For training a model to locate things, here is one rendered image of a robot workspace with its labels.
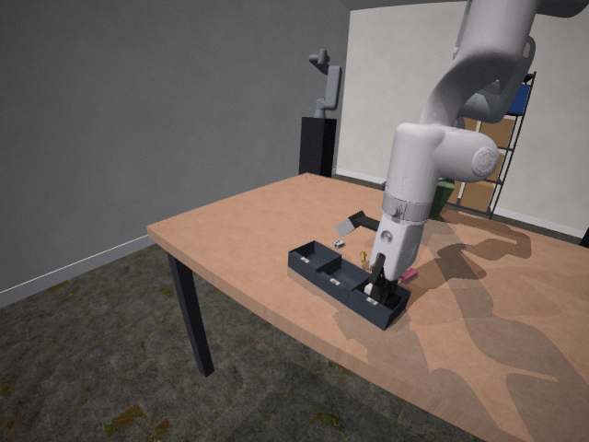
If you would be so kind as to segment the pink flat rectangular block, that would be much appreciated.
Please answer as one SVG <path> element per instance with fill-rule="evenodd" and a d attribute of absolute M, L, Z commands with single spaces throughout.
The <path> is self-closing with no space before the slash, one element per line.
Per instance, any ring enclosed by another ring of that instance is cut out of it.
<path fill-rule="evenodd" d="M 413 278 L 414 276 L 417 275 L 417 271 L 412 269 L 411 267 L 403 274 L 399 277 L 399 280 L 401 280 L 402 282 L 406 283 L 407 281 L 409 281 L 411 278 Z"/>

